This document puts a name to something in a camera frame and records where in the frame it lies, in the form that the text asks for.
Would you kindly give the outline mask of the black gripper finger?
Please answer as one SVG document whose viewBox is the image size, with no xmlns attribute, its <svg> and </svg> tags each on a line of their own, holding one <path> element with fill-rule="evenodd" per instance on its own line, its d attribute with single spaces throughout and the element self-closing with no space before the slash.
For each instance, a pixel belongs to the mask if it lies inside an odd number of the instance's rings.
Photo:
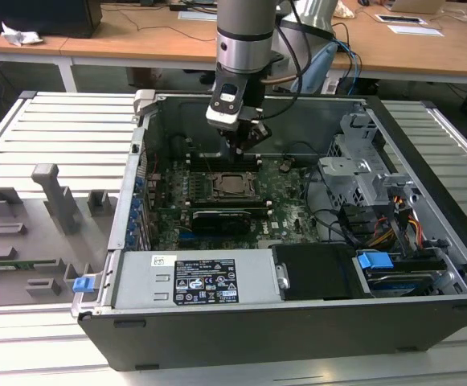
<svg viewBox="0 0 467 386">
<path fill-rule="evenodd" d="M 270 138 L 272 131 L 262 121 L 242 121 L 238 129 L 238 154 Z"/>
<path fill-rule="evenodd" d="M 225 141 L 227 152 L 230 156 L 242 156 L 244 154 L 237 131 L 219 129 L 218 133 Z"/>
</svg>

